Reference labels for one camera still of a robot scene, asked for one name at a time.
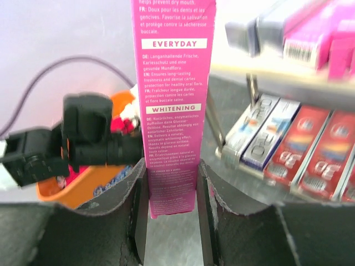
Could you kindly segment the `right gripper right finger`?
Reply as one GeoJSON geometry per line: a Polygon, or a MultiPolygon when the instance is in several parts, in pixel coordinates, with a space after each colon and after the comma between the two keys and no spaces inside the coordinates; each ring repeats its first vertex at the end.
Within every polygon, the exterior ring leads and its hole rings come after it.
{"type": "Polygon", "coordinates": [[[263,204],[201,161],[197,175],[205,265],[353,265],[354,205],[263,204]]]}

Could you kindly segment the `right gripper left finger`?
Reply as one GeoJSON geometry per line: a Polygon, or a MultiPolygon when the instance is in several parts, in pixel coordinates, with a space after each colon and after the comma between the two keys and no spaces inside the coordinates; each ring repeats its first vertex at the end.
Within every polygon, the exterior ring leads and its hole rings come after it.
{"type": "Polygon", "coordinates": [[[1,204],[2,265],[143,265],[148,223],[145,161],[100,196],[1,204]]]}

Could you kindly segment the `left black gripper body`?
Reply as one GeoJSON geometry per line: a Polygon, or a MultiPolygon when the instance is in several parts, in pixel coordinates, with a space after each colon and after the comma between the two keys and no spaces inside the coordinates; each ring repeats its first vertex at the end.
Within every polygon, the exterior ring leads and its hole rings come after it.
{"type": "Polygon", "coordinates": [[[70,94],[63,100],[63,157],[81,166],[136,164],[144,155],[141,133],[111,132],[113,102],[99,94],[70,94]]]}

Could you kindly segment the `red 3D toothpaste box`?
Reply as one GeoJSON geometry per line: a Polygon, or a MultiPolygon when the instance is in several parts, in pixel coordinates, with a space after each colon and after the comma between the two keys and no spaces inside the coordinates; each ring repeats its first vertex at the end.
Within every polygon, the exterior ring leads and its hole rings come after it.
{"type": "Polygon", "coordinates": [[[337,200],[354,156],[354,113],[335,111],[298,183],[312,198],[337,200]]]}
{"type": "Polygon", "coordinates": [[[354,199],[354,177],[350,177],[345,186],[341,200],[342,202],[354,202],[354,199]]]}

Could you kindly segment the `purple silver toothpaste box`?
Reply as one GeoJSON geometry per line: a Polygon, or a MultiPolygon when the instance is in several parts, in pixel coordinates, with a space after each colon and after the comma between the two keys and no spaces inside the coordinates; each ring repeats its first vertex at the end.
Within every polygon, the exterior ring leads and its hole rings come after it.
{"type": "Polygon", "coordinates": [[[298,101],[279,100],[241,158],[241,162],[263,171],[301,107],[298,101]]]}
{"type": "Polygon", "coordinates": [[[254,106],[249,106],[226,136],[221,158],[232,168],[237,168],[243,153],[256,136],[261,126],[275,108],[280,98],[261,95],[254,106]]]}

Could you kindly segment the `silver red toothpaste box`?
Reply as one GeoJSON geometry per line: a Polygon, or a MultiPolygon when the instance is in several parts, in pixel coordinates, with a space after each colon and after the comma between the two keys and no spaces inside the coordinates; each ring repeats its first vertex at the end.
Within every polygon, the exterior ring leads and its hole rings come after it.
{"type": "Polygon", "coordinates": [[[263,171],[265,181],[286,188],[297,183],[330,114],[327,109],[301,106],[263,171]]]}

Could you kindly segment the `pink toothpaste box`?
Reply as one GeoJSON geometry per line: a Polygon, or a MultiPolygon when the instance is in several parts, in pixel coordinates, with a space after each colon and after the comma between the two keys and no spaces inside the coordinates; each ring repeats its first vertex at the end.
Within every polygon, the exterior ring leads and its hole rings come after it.
{"type": "Polygon", "coordinates": [[[329,50],[328,79],[344,80],[354,76],[354,29],[333,33],[329,50]]]}
{"type": "Polygon", "coordinates": [[[131,2],[153,218],[195,208],[215,1],[131,2]]]}
{"type": "Polygon", "coordinates": [[[328,62],[333,31],[353,17],[354,1],[330,1],[286,36],[283,58],[320,70],[328,62]]]}

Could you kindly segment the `silver toothpaste box small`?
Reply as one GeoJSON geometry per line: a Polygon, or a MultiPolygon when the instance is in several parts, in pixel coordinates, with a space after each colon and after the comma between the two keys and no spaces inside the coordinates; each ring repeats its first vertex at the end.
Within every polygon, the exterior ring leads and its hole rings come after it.
{"type": "Polygon", "coordinates": [[[256,33],[258,19],[279,5],[279,1],[230,1],[225,17],[225,31],[229,46],[250,56],[259,53],[256,33]]]}

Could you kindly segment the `silver Protefix toothpaste box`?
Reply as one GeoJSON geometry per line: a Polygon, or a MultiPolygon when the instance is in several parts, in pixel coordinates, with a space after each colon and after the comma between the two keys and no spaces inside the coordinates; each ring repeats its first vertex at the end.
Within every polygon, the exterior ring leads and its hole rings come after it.
{"type": "Polygon", "coordinates": [[[326,5],[326,1],[279,1],[256,24],[261,55],[281,57],[286,36],[326,5]]]}

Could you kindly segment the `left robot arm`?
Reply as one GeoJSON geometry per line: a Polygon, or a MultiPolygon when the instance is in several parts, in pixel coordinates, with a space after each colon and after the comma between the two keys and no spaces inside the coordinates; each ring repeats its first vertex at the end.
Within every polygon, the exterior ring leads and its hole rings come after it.
{"type": "Polygon", "coordinates": [[[111,131],[112,99],[98,94],[67,95],[62,121],[53,128],[35,127],[1,142],[1,186],[24,187],[51,177],[67,177],[82,166],[136,164],[143,139],[136,102],[118,116],[111,131]]]}

